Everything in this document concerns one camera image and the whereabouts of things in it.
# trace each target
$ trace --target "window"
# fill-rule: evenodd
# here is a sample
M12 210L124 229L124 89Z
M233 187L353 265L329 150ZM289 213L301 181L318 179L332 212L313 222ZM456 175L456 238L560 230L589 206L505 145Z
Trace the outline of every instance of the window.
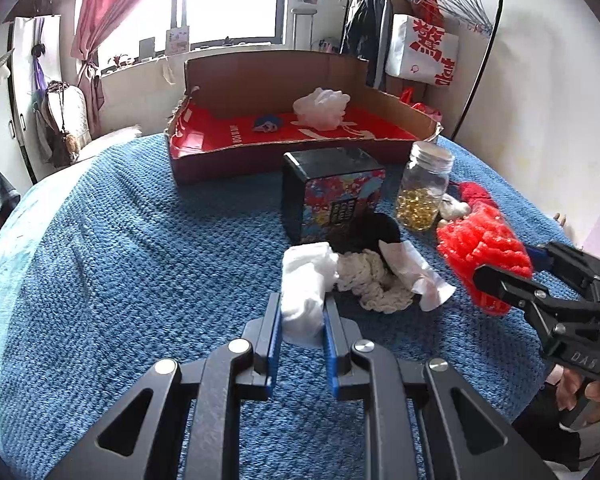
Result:
M139 55L140 40L155 36L164 51L167 30L189 25L192 48L232 43L282 43L285 0L141 0L124 22L98 48L105 69L112 58Z

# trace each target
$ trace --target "black box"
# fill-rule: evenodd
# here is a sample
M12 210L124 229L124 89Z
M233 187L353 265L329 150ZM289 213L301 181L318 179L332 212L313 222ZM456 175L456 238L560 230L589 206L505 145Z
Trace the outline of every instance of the black box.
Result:
M288 152L282 170L282 220L295 244L338 240L351 219L373 211L384 166L359 148Z

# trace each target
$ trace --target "pink curtain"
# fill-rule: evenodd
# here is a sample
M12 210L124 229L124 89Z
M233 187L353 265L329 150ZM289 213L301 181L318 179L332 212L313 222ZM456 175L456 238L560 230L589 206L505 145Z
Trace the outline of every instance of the pink curtain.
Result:
M99 110L104 104L100 76L91 57L100 44L129 15L140 0L82 0L71 55L83 61L78 87L87 103L89 130L93 138L102 134Z

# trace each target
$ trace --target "gold capsule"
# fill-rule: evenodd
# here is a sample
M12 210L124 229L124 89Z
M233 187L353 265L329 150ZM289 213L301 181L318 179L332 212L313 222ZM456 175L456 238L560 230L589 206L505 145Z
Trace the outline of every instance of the gold capsule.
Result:
M425 188L400 190L395 202L396 218L409 229L424 231L433 225L439 204L440 199Z

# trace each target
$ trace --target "blue textured bedspread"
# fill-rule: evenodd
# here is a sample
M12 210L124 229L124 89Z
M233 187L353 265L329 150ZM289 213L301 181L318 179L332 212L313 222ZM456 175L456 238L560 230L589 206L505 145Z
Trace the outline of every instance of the blue textured bedspread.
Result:
M453 180L489 189L523 241L565 241L493 170L441 142L457 157ZM385 212L398 178L394 168ZM204 357L264 312L289 247L281 184L269 173L178 188L162 135L92 162L33 254L5 332L0 444L18 478L41 479L158 359ZM405 236L458 284L433 238ZM538 279L567 292L550 276ZM522 314L487 317L461 286L433 312L358 312L363 335L402 358L445 357L509 419L544 380ZM331 398L320 351L283 344L274 399L245 404L241 429L243 479L363 477L362 406Z

